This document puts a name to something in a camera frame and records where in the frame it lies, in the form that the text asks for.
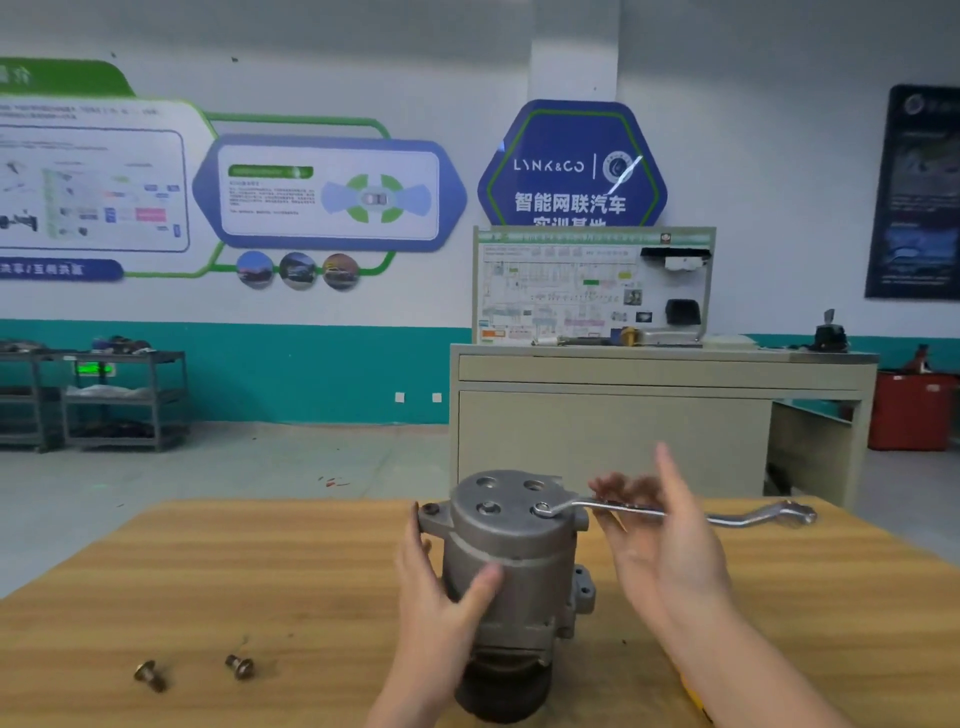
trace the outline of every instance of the wooden tabletop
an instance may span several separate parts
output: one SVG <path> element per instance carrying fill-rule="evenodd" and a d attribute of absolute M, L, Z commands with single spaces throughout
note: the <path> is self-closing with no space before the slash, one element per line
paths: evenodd
<path fill-rule="evenodd" d="M 745 612 L 858 726 L 960 725 L 960 570 L 807 502 L 821 513 L 809 528 L 721 531 Z M 359 726 L 393 654 L 407 507 L 184 500 L 135 517 L 0 601 L 0 727 Z M 596 611 L 561 642 L 528 724 L 706 726 L 617 588 L 596 524 L 578 560 Z M 257 677 L 234 681 L 230 652 Z M 133 681 L 147 659 L 168 692 Z M 476 722 L 453 706 L 441 725 Z"/>

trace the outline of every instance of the shelving rack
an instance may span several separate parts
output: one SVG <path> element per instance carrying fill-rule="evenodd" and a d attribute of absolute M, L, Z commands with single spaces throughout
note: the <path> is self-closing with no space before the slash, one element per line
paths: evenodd
<path fill-rule="evenodd" d="M 147 367 L 148 384 L 142 394 L 136 396 L 90 396 L 71 393 L 64 388 L 60 394 L 62 401 L 62 417 L 64 439 L 67 445 L 78 448 L 153 448 L 157 452 L 178 445 L 186 439 L 190 432 L 189 401 L 190 393 L 186 374 L 185 352 L 144 352 L 144 353 L 107 353 L 107 352 L 69 352 L 60 355 L 63 361 L 73 367 L 73 378 L 78 389 L 81 388 L 79 365 L 81 363 L 96 363 L 99 365 L 98 380 L 101 384 L 107 383 L 107 364 L 128 365 L 139 364 Z M 157 367 L 162 364 L 180 363 L 180 386 L 161 388 Z M 180 405 L 180 419 L 173 422 L 164 422 L 161 411 L 169 405 Z M 73 409 L 86 411 L 98 407 L 99 417 L 91 422 L 84 420 L 78 413 L 79 425 L 73 423 L 71 416 Z M 150 409 L 150 426 L 153 434 L 145 436 L 109 436 L 104 431 L 115 420 L 110 416 L 111 407 L 148 407 Z"/>
<path fill-rule="evenodd" d="M 60 401 L 60 388 L 44 386 L 40 364 L 57 358 L 56 352 L 0 352 L 0 363 L 26 366 L 29 384 L 0 385 L 0 404 L 30 409 L 27 418 L 0 415 L 0 445 L 33 447 L 46 452 L 62 444 L 63 433 L 56 415 L 47 410 Z"/>

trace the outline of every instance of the yellow tool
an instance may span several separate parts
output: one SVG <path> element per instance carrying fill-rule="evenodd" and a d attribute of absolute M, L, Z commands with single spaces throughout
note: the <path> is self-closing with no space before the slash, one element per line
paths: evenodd
<path fill-rule="evenodd" d="M 712 723 L 713 718 L 710 717 L 707 709 L 704 708 L 704 701 L 700 699 L 700 696 L 694 692 L 692 688 L 690 688 L 690 686 L 686 683 L 686 678 L 684 678 L 682 674 L 680 674 L 680 683 L 684 686 L 684 690 L 686 691 L 686 694 L 689 695 L 690 700 L 693 701 L 693 704 L 697 706 L 697 709 L 704 714 L 704 717 L 709 720 L 710 723 Z"/>
<path fill-rule="evenodd" d="M 640 332 L 633 327 L 624 327 L 620 330 L 620 346 L 635 347 L 640 343 Z"/>

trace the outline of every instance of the blue hexagonal sign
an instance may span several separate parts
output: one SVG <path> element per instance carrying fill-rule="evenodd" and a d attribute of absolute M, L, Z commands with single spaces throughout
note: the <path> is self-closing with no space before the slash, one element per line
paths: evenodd
<path fill-rule="evenodd" d="M 467 206 L 436 142 L 332 136 L 225 134 L 193 196 L 234 248 L 429 253 Z"/>
<path fill-rule="evenodd" d="M 495 225 L 654 225 L 666 184 L 623 104 L 531 101 L 480 179 Z"/>

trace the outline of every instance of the drawer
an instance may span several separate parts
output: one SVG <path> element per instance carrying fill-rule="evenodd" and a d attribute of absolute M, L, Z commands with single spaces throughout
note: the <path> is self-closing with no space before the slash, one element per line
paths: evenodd
<path fill-rule="evenodd" d="M 587 356 L 463 355 L 459 358 L 461 381 L 547 384 L 856 390 L 869 386 L 873 371 L 869 365 L 791 362 Z"/>

